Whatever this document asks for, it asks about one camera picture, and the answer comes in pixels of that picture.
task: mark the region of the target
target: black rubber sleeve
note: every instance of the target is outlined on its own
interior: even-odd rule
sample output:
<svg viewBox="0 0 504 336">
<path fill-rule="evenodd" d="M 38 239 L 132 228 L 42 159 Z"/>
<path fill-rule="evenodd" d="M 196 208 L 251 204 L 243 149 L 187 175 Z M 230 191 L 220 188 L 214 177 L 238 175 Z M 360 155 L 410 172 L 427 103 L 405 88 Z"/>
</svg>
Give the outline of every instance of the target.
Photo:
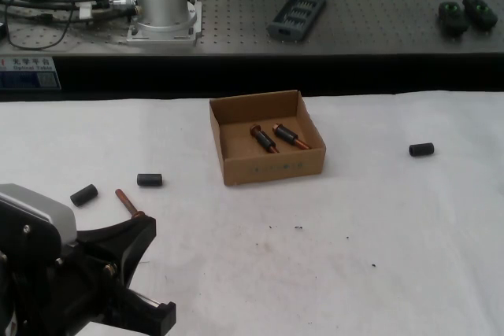
<svg viewBox="0 0 504 336">
<path fill-rule="evenodd" d="M 298 138 L 298 135 L 294 133 L 292 130 L 287 129 L 283 125 L 278 125 L 278 127 L 275 130 L 275 135 L 283 139 L 285 142 L 290 143 L 294 145 L 295 140 Z"/>
<path fill-rule="evenodd" d="M 409 155 L 412 157 L 424 157 L 434 153 L 434 145 L 432 143 L 421 143 L 420 145 L 411 145 L 409 147 Z"/>
<path fill-rule="evenodd" d="M 77 193 L 72 194 L 70 196 L 70 200 L 72 200 L 75 206 L 82 206 L 96 196 L 98 196 L 98 190 L 96 189 L 96 186 L 90 184 L 84 189 L 79 190 Z"/>
<path fill-rule="evenodd" d="M 259 131 L 256 135 L 255 138 L 259 142 L 261 146 L 264 147 L 266 151 L 268 151 L 269 147 L 273 146 L 275 147 L 276 144 L 275 142 L 263 131 Z"/>
<path fill-rule="evenodd" d="M 139 186 L 162 186 L 163 175 L 161 173 L 139 173 L 136 176 L 136 183 Z"/>
</svg>

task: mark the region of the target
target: copper rod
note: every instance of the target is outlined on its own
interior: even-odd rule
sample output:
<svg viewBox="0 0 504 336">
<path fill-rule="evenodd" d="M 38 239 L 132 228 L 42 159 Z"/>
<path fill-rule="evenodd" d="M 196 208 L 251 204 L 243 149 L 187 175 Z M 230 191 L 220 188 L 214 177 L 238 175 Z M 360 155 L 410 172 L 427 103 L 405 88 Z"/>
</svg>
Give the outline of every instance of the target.
<svg viewBox="0 0 504 336">
<path fill-rule="evenodd" d="M 132 218 L 136 218 L 137 216 L 145 216 L 144 212 L 140 212 L 139 210 L 136 209 L 136 207 L 132 204 L 131 201 L 129 201 L 129 198 L 126 197 L 126 194 L 124 194 L 124 192 L 121 189 L 116 190 L 116 196 L 117 198 L 120 199 L 120 201 L 129 211 L 129 213 L 132 215 Z"/>
</svg>

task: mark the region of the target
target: silver metal base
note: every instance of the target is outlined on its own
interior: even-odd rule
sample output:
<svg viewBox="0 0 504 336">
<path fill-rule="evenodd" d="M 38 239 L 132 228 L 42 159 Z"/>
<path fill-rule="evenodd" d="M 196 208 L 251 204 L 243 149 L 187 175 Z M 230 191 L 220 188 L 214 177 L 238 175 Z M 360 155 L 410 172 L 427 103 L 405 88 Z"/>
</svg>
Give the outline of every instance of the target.
<svg viewBox="0 0 504 336">
<path fill-rule="evenodd" d="M 128 31 L 126 42 L 128 44 L 150 45 L 164 44 L 176 46 L 194 46 L 198 37 L 202 34 L 202 3 L 194 5 L 187 3 L 189 12 L 194 16 L 185 25 L 179 28 L 152 28 L 134 23 Z"/>
</svg>

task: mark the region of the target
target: screw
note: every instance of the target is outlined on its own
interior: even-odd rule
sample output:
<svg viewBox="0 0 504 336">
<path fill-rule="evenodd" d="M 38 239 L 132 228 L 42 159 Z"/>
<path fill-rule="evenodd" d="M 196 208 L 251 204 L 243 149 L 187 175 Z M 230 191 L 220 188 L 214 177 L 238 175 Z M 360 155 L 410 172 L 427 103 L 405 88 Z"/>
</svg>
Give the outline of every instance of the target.
<svg viewBox="0 0 504 336">
<path fill-rule="evenodd" d="M 145 216 L 144 212 L 139 212 L 136 209 L 136 207 L 132 204 L 131 201 L 129 201 L 128 197 L 126 197 L 126 194 L 124 194 L 124 192 L 121 189 L 116 190 L 116 196 L 120 199 L 123 205 L 126 206 L 126 209 L 132 215 L 132 219 L 138 216 Z"/>
<path fill-rule="evenodd" d="M 110 277 L 114 277 L 117 273 L 117 267 L 115 264 L 108 264 L 103 268 L 103 271 L 107 272 Z"/>
</svg>

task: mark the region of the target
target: white table surface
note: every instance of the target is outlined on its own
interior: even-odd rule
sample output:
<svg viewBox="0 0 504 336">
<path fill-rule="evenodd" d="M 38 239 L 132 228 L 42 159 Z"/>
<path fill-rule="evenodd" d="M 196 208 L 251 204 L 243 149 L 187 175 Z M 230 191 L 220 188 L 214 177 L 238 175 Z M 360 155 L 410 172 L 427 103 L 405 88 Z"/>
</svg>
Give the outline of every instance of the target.
<svg viewBox="0 0 504 336">
<path fill-rule="evenodd" d="M 116 188 L 156 218 L 132 289 L 177 304 L 173 336 L 504 334 L 504 94 L 306 104 L 323 174 L 236 187 L 207 100 L 0 104 L 0 183 L 69 205 L 80 230 L 128 219 Z M 410 157 L 422 142 L 435 155 Z M 74 207 L 89 183 L 99 197 Z M 105 334 L 129 333 L 82 331 Z"/>
</svg>

